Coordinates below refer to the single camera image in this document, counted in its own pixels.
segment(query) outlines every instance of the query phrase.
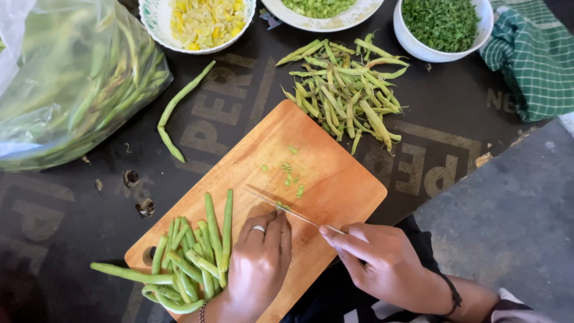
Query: knife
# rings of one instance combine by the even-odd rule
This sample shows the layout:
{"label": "knife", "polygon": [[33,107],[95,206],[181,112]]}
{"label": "knife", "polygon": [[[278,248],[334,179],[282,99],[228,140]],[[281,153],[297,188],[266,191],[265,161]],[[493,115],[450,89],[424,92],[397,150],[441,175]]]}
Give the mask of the knife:
{"label": "knife", "polygon": [[[266,199],[266,198],[264,198],[263,196],[260,196],[260,195],[258,195],[258,194],[255,193],[255,192],[252,192],[252,191],[250,191],[250,190],[248,190],[248,189],[246,189],[246,188],[243,188],[243,189],[246,190],[248,193],[251,193],[251,194],[255,195],[256,197],[258,197],[258,198],[264,200],[265,202],[267,202],[267,203],[269,203],[269,204],[271,204],[271,205],[277,207],[278,209],[281,209],[281,210],[283,210],[283,211],[285,211],[285,212],[287,212],[287,213],[289,213],[289,214],[291,214],[291,215],[293,215],[293,216],[295,216],[295,217],[297,217],[297,218],[299,218],[299,219],[301,219],[301,220],[303,220],[303,221],[305,221],[305,222],[307,222],[307,223],[310,223],[310,224],[312,224],[312,225],[314,225],[314,226],[316,226],[316,227],[319,227],[318,224],[309,221],[308,219],[306,219],[306,218],[300,216],[299,214],[297,214],[297,213],[295,213],[295,212],[293,212],[293,211],[290,211],[290,210],[288,210],[288,209],[282,207],[281,205],[277,205],[275,202],[273,202],[273,201],[271,201],[271,200],[269,200],[269,199]],[[341,234],[345,234],[343,231],[337,230],[337,229],[333,228],[333,227],[330,226],[330,225],[327,225],[327,227],[330,228],[330,229],[332,229],[332,230],[335,230],[335,231],[337,231],[337,232],[339,232],[339,233],[341,233]]]}

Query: bowl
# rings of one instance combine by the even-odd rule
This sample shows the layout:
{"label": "bowl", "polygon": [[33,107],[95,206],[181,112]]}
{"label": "bowl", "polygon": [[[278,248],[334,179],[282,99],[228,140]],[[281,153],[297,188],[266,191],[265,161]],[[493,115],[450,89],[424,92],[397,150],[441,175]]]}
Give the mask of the bowl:
{"label": "bowl", "polygon": [[474,40],[472,47],[459,53],[437,51],[436,49],[432,49],[421,43],[406,27],[405,21],[402,19],[402,1],[403,0],[398,1],[393,15],[393,25],[398,42],[407,52],[409,52],[409,54],[420,60],[429,61],[431,63],[444,63],[467,56],[480,48],[480,46],[488,40],[488,37],[492,32],[492,27],[494,26],[494,13],[492,12],[490,1],[472,0],[471,3],[476,5],[476,14],[480,17],[480,21],[477,23],[478,35]]}
{"label": "bowl", "polygon": [[172,16],[172,8],[168,5],[168,0],[139,0],[139,15],[141,16],[141,21],[148,31],[148,33],[154,38],[158,43],[163,46],[173,49],[174,51],[189,53],[194,55],[203,55],[219,52],[222,49],[229,47],[231,44],[237,41],[243,35],[245,30],[249,27],[251,20],[253,20],[253,15],[255,15],[255,0],[243,0],[245,3],[245,10],[243,14],[245,15],[245,27],[233,37],[231,40],[225,44],[208,48],[200,49],[198,51],[190,51],[181,47],[181,43],[178,40],[173,39],[172,33],[169,30],[169,21]]}
{"label": "bowl", "polygon": [[281,0],[261,0],[267,10],[284,23],[310,32],[328,33],[357,26],[379,9],[383,0],[356,0],[349,9],[333,18],[309,18],[287,8]]}

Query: checkered towel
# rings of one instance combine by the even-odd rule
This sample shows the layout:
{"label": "checkered towel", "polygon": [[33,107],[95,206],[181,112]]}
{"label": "checkered towel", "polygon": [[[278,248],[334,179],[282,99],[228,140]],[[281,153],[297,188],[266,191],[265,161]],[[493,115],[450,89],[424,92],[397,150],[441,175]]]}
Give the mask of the checkered towel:
{"label": "checkered towel", "polygon": [[574,37],[542,0],[491,0],[495,22],[480,48],[502,70],[517,113],[538,121],[574,111]]}

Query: hand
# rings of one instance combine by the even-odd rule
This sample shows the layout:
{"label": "hand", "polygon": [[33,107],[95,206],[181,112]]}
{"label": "hand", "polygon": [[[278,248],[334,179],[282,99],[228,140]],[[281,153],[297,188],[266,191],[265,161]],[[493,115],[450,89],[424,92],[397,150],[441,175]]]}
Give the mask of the hand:
{"label": "hand", "polygon": [[448,285],[421,265],[401,229],[356,223],[342,227],[348,234],[326,226],[319,231],[337,250],[359,289],[415,313],[446,314],[452,309]]}
{"label": "hand", "polygon": [[[254,225],[266,233],[251,229]],[[255,322],[279,293],[290,263],[291,227],[285,212],[247,219],[231,254],[229,284],[207,305],[205,321]]]}

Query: plastic bag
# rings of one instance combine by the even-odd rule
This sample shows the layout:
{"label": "plastic bag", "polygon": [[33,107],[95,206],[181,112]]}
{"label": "plastic bag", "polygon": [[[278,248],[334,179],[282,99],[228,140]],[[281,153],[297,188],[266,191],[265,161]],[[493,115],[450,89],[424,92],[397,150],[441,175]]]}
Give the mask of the plastic bag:
{"label": "plastic bag", "polygon": [[172,81],[116,0],[0,1],[0,169],[84,155]]}

